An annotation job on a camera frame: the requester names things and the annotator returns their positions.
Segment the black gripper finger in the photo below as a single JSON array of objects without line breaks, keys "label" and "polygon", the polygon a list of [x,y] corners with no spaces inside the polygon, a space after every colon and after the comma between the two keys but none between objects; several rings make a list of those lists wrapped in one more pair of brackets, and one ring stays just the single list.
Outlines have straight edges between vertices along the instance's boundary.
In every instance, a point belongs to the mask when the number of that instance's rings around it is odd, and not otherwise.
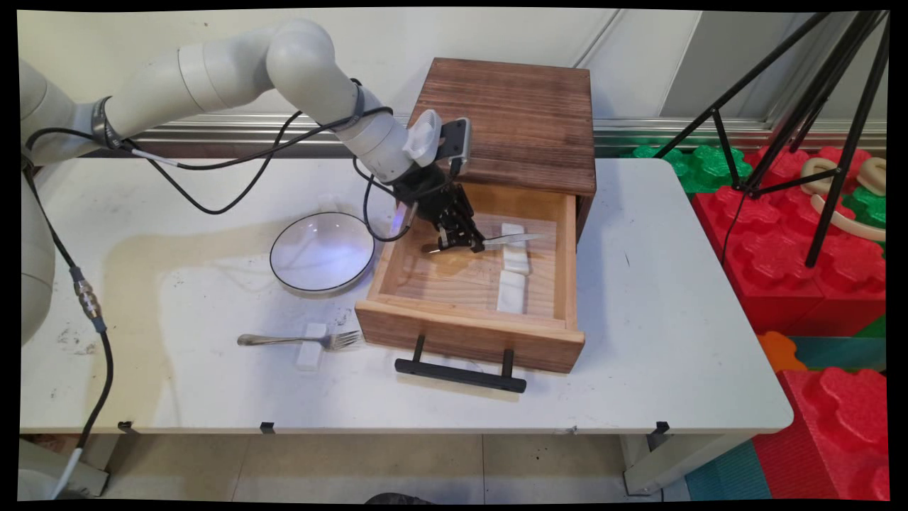
[{"label": "black gripper finger", "polygon": [[485,237],[477,228],[473,219],[473,210],[464,204],[452,206],[452,216],[457,224],[456,236],[453,239],[455,247],[468,247],[473,253],[485,251]]},{"label": "black gripper finger", "polygon": [[463,227],[456,212],[443,212],[437,223],[437,250],[445,251],[463,246]]}]

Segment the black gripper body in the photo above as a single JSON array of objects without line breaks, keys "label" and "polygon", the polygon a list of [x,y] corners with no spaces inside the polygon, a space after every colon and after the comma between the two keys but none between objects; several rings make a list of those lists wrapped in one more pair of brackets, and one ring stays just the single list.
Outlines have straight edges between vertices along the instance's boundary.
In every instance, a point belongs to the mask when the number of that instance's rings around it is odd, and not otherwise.
[{"label": "black gripper body", "polygon": [[416,206],[416,216],[435,229],[466,229],[472,210],[463,186],[456,182],[461,164],[449,171],[440,166],[412,170],[390,185],[393,197],[407,206]]}]

